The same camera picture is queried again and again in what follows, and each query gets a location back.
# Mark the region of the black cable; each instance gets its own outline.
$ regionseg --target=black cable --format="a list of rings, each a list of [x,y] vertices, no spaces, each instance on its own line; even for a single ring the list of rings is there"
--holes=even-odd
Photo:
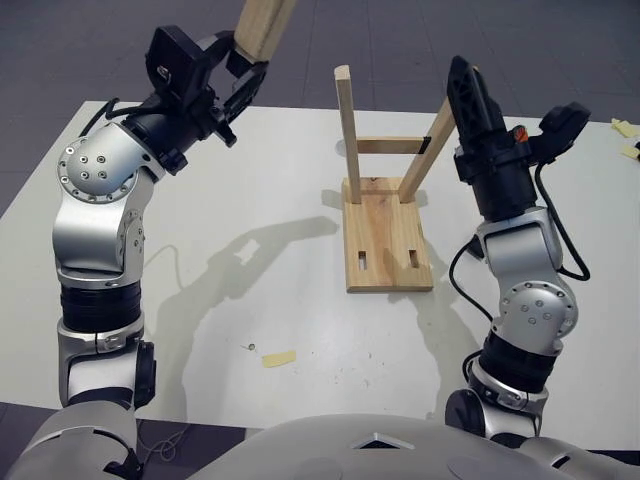
[[[458,253],[455,254],[455,256],[453,257],[453,260],[451,260],[451,265],[449,266],[449,281],[451,282],[451,285],[453,285],[453,288],[456,289],[456,292],[458,292],[460,296],[462,296],[462,298],[464,298],[467,302],[469,302],[471,305],[473,305],[478,310],[480,310],[482,314],[485,317],[487,317],[487,319],[490,322],[493,322],[493,316],[482,305],[480,305],[473,298],[471,298],[464,290],[462,290],[462,288],[460,288],[460,285],[458,285],[458,282],[456,282],[456,279],[453,276],[453,272],[456,268],[456,265],[458,264],[458,260],[460,260],[460,257],[462,256],[462,254],[465,251],[467,251],[467,249],[471,246],[474,239],[475,239],[475,236],[474,238],[469,240],[467,243],[465,243],[464,246],[460,250],[458,250]]]
[[[118,97],[112,98],[111,100],[109,100],[107,103],[105,103],[100,110],[98,110],[95,115],[93,117],[91,117],[91,120],[89,120],[89,123],[87,123],[85,125],[85,127],[82,129],[82,131],[80,132],[80,136],[84,137],[89,133],[89,130],[91,130],[93,128],[93,126],[96,124],[96,122],[98,120],[100,120],[100,117],[102,117],[102,115],[104,115],[107,110],[109,109],[113,109],[114,105],[116,103],[118,103],[120,101],[120,99]]]
[[[549,209],[549,213],[551,214],[553,223],[555,223],[556,228],[558,229],[558,232],[560,232],[560,236],[562,237],[562,240],[567,246],[569,253],[571,253],[573,260],[576,262],[576,265],[578,265],[578,268],[580,269],[580,272],[581,272],[581,274],[577,274],[574,272],[570,272],[563,266],[560,266],[560,268],[558,269],[558,273],[565,275],[569,278],[573,278],[574,280],[586,282],[591,278],[591,272],[589,271],[589,268],[587,267],[587,265],[584,263],[584,260],[582,260],[582,257],[578,253],[578,250],[573,245],[573,242],[571,241],[571,238],[569,237],[567,230],[564,228],[564,225],[560,221],[560,216],[558,215],[558,211],[556,210],[555,205],[551,201],[551,197],[549,196],[547,189],[544,187],[544,184],[542,183],[542,178],[540,177],[540,173],[542,172],[542,168],[545,165],[546,163],[539,163],[538,166],[536,167],[535,173],[533,175],[536,182],[536,187],[538,188],[540,195],[542,196],[545,203],[547,204],[547,208]]]
[[[481,353],[482,353],[482,350],[476,350],[475,352],[467,355],[465,359],[462,361],[462,375],[464,376],[464,379],[467,382],[469,382],[469,364],[474,358],[479,357]]]
[[[150,114],[167,112],[167,108],[161,107],[161,106],[125,107],[125,108],[121,108],[120,110],[114,110],[114,107],[119,101],[120,99],[118,97],[114,97],[111,100],[109,100],[107,103],[105,103],[100,108],[100,110],[98,110],[95,113],[95,115],[91,117],[91,120],[89,120],[89,123],[87,123],[85,127],[82,129],[82,131],[80,132],[80,136],[81,137],[86,136],[89,133],[89,131],[93,128],[93,126],[96,124],[96,122],[100,120],[100,117],[102,117],[102,115],[104,115],[104,118],[106,118],[107,120],[111,120],[116,117],[121,117],[122,115],[144,115],[144,114],[150,115]]]
[[[487,319],[490,322],[492,322],[493,317],[491,316],[491,314],[482,305],[480,305],[473,298],[471,298],[469,294],[463,291],[462,288],[460,288],[460,285],[458,285],[458,282],[456,282],[455,277],[453,276],[454,271],[456,269],[456,265],[458,265],[458,261],[460,260],[460,257],[462,257],[462,254],[469,249],[469,247],[473,244],[475,239],[476,239],[476,236],[474,235],[471,240],[465,243],[463,247],[460,250],[458,250],[458,253],[456,253],[455,256],[453,257],[453,260],[451,260],[451,265],[449,266],[449,281],[451,282],[451,285],[453,285],[453,288],[456,289],[456,292],[458,292],[460,296],[462,296],[462,298],[464,298],[467,302],[469,302],[471,305],[473,305],[478,310],[480,310],[482,314],[485,317],[487,317]],[[466,358],[462,361],[462,375],[464,376],[465,381],[467,382],[469,381],[469,365],[471,364],[471,361],[474,358],[479,357],[481,353],[482,353],[482,350],[477,350],[467,355]]]

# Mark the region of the wooden base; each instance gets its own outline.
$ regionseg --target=wooden base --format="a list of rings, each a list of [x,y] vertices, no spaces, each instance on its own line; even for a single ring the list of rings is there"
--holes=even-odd
[[[362,201],[342,182],[347,292],[429,291],[427,245],[415,202],[400,203],[402,178],[361,178]]]

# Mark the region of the wooden stick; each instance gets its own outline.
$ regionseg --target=wooden stick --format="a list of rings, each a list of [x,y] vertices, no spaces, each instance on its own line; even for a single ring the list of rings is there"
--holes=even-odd
[[[246,0],[234,39],[252,63],[271,60],[295,5],[296,0]]]
[[[341,65],[333,71],[338,92],[338,106],[342,123],[342,136],[347,153],[347,171],[351,203],[360,203],[360,166],[358,165],[358,144],[356,141],[356,120],[353,116],[353,95],[349,65]]]
[[[358,153],[418,153],[422,137],[358,137]]]
[[[401,203],[412,202],[416,190],[424,180],[424,177],[429,172],[431,165],[435,161],[436,157],[444,147],[449,135],[453,131],[453,127],[456,126],[456,122],[451,112],[451,105],[449,105],[449,99],[445,98],[442,107],[436,115],[436,119],[429,128],[427,136],[431,137],[431,143],[427,147],[427,150],[414,157],[413,162],[407,170],[407,174],[402,179],[402,183],[398,188],[398,194],[400,196]]]

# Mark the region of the wooden post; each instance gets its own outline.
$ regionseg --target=wooden post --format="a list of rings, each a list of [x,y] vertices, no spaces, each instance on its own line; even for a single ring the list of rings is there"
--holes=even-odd
[[[413,162],[411,162],[409,166],[409,170],[407,170],[407,174],[404,176],[398,188],[400,203],[413,201],[416,190],[418,190],[422,180],[424,180],[427,172],[429,172],[431,165],[433,165],[433,162],[442,150],[442,147],[444,147],[455,126],[456,122],[451,112],[449,99],[445,97],[442,107],[440,107],[435,120],[431,124],[431,128],[429,128],[429,133],[427,133],[427,136],[431,137],[431,142],[427,150],[414,157]]]
[[[347,171],[349,174],[349,200],[360,203],[360,166],[358,165],[358,144],[356,140],[356,121],[353,116],[353,95],[351,93],[351,74],[349,65],[341,65],[334,70],[338,106],[342,121],[342,136],[347,154]]]
[[[251,62],[271,60],[295,5],[296,0],[246,0],[234,39]]]

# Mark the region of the wooden stand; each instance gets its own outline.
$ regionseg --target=wooden stand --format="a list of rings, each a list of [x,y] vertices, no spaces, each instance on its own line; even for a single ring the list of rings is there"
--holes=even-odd
[[[415,193],[453,131],[445,98],[427,137],[356,137],[349,66],[334,71],[349,178],[342,183],[347,292],[429,291]],[[360,178],[358,153],[414,153],[404,178]]]

